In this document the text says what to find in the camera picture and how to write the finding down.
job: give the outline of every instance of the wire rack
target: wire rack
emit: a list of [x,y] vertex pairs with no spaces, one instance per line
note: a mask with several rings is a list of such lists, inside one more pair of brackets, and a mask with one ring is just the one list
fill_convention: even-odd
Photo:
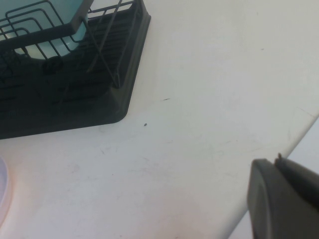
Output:
[[[0,41],[0,52],[40,42],[50,42],[53,39],[76,33],[92,2],[93,0],[82,0],[82,4],[68,23],[62,20],[50,0],[38,1],[7,11],[5,18],[0,19],[0,38],[5,38],[4,41]],[[21,26],[23,23],[34,23],[37,30],[30,31],[25,25],[24,27],[18,27],[19,24]]]
[[[64,22],[51,7],[59,25],[43,9],[24,14],[43,12],[56,31]],[[120,0],[117,5],[89,9],[88,20],[86,14],[78,15],[78,25],[86,28],[83,40],[76,41],[71,30],[68,36],[79,44],[71,50],[65,35],[46,37],[56,53],[51,58],[39,46],[43,38],[34,40],[35,33],[48,29],[30,17],[24,20],[34,21],[39,31],[16,28],[23,20],[12,19],[23,13],[12,13],[14,10],[0,20],[0,37],[5,37],[0,41],[0,138],[112,123],[126,115],[151,19],[142,0]],[[15,37],[8,39],[9,33]],[[63,42],[68,55],[61,56],[52,43],[56,39]],[[26,48],[29,43],[37,47],[43,60],[31,58]]]

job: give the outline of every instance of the light blue dish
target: light blue dish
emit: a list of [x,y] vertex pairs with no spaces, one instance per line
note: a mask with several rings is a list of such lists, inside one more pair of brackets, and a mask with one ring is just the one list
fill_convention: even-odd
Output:
[[[69,23],[84,0],[50,0],[50,1],[53,4],[53,6],[55,7],[56,11],[59,13],[63,22]],[[36,3],[36,2],[39,2],[39,0],[0,0],[0,19],[5,18],[5,13],[7,11],[10,11],[12,9],[16,9],[19,7],[23,7],[23,6],[32,4],[32,3]],[[51,5],[47,2],[43,2],[41,4],[37,4],[37,5],[31,6],[31,7],[28,7],[28,8],[24,8],[24,9],[19,10],[19,11],[15,11],[13,13],[10,13],[8,15],[8,17],[18,15],[18,14],[21,14],[21,13],[24,13],[24,12],[27,12],[30,10],[35,10],[38,8],[45,10],[45,12],[50,17],[54,26],[62,25],[61,21],[59,20],[59,18],[57,17],[55,12],[53,11]],[[41,11],[36,11],[36,12],[28,13],[26,15],[14,17],[14,18],[10,19],[10,21],[15,22],[15,21],[19,21],[19,20],[26,19],[29,17],[35,18],[39,22],[39,24],[41,25],[41,27],[43,29],[48,29],[48,28],[52,27],[49,20],[47,20],[47,17]],[[8,24],[7,20],[0,22],[0,25],[6,25],[6,24]],[[34,21],[31,21],[31,20],[24,21],[24,22],[21,22],[21,23],[14,25],[15,29],[20,28],[20,27],[26,28],[30,33],[40,30],[37,23]],[[12,30],[11,26],[3,27],[2,29],[3,29],[3,31]],[[73,39],[76,41],[82,40],[84,35],[85,35],[85,32],[86,32],[85,25],[81,24],[77,33],[73,35]],[[18,32],[18,35],[25,35],[25,34],[26,34],[26,32],[24,32],[24,31]],[[6,37],[7,38],[16,37],[16,34],[15,33],[7,33]],[[0,36],[0,41],[1,40],[5,40],[5,37],[3,35]],[[79,45],[79,43],[75,43],[71,39],[71,37],[64,37],[63,40],[70,50],[74,50]],[[61,56],[65,56],[65,55],[70,53],[70,51],[65,47],[65,45],[63,44],[61,39],[52,40],[51,42]],[[53,47],[50,45],[49,42],[40,43],[39,47],[41,48],[41,50],[43,51],[43,53],[45,54],[45,56],[47,58],[57,56],[55,50],[53,49]],[[41,52],[39,51],[39,49],[35,45],[27,46],[26,49],[27,49],[30,57],[35,58],[35,59],[44,59],[43,55],[41,54]],[[22,49],[16,49],[15,51],[18,54],[24,53]]]

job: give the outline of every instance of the stain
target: stain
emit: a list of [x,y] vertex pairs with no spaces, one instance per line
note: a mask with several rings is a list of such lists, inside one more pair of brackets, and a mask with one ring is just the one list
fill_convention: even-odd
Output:
[[97,180],[99,180],[99,178],[96,178],[96,177],[95,178],[91,178],[90,176],[87,177],[87,181],[88,182],[94,182],[94,181],[97,181]]
[[71,167],[71,173],[76,173],[80,170],[80,166],[77,165],[77,164],[74,164],[73,166],[70,166]]
[[225,152],[223,150],[219,150],[219,151],[216,151],[214,152],[214,155],[217,155],[217,156],[224,156]]
[[98,127],[98,131],[99,131],[100,133],[105,133],[105,132],[106,132],[105,127],[104,127],[103,125],[101,125],[101,126]]

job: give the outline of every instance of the plastic lid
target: plastic lid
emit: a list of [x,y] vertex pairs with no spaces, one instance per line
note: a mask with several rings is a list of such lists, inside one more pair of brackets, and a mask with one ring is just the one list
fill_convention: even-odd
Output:
[[4,222],[11,203],[11,182],[8,167],[0,157],[0,225]]

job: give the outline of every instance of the white countertop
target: white countertop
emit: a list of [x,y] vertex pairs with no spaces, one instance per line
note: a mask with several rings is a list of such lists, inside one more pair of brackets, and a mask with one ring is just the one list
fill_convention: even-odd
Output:
[[0,141],[13,180],[0,238],[225,238],[250,162],[288,155],[315,120],[318,1],[145,4],[123,121]]

